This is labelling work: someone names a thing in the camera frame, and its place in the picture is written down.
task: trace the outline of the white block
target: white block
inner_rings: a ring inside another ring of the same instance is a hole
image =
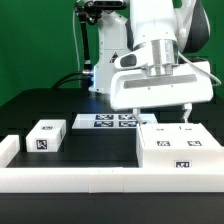
[[[26,137],[27,152],[57,152],[65,134],[65,120],[40,120]]]
[[[0,167],[7,167],[19,150],[19,136],[8,135],[0,143]]]
[[[224,167],[224,150],[201,124],[143,124],[137,128],[143,168]]]
[[[123,192],[123,173],[119,171],[119,168],[96,169],[89,175],[89,192]]]

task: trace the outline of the white cube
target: white cube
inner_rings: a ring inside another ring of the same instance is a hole
[[[143,168],[224,167],[224,150],[202,124],[142,124],[137,158]]]
[[[65,134],[65,120],[40,120],[26,137],[27,152],[57,152]]]

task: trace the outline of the black table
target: black table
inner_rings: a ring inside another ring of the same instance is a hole
[[[180,122],[181,107],[144,110],[159,122]],[[224,143],[224,101],[193,105],[190,121],[202,123]],[[114,113],[106,101],[79,89],[34,89],[0,107],[0,138],[19,134],[21,151],[10,167],[137,167],[135,130],[74,132],[77,113]],[[26,153],[25,136],[39,119],[66,119],[58,153]],[[0,194],[2,223],[224,223],[224,194]]]

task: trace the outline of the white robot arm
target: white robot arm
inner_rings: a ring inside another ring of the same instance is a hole
[[[210,78],[214,77],[209,63],[191,63],[181,54],[200,50],[209,39],[201,0],[182,0],[177,9],[172,0],[83,2],[90,10],[102,10],[98,19],[100,60],[94,67],[90,92],[110,96],[115,110],[184,105],[212,98]],[[112,13],[127,4],[129,21]],[[180,57],[187,63],[180,64]]]
[[[174,9],[172,0],[130,0],[134,51],[115,61],[113,109],[211,100],[209,63],[190,63],[180,53],[204,46],[210,33],[208,19],[201,0],[182,3],[180,9]],[[179,64],[179,56],[188,63]]]

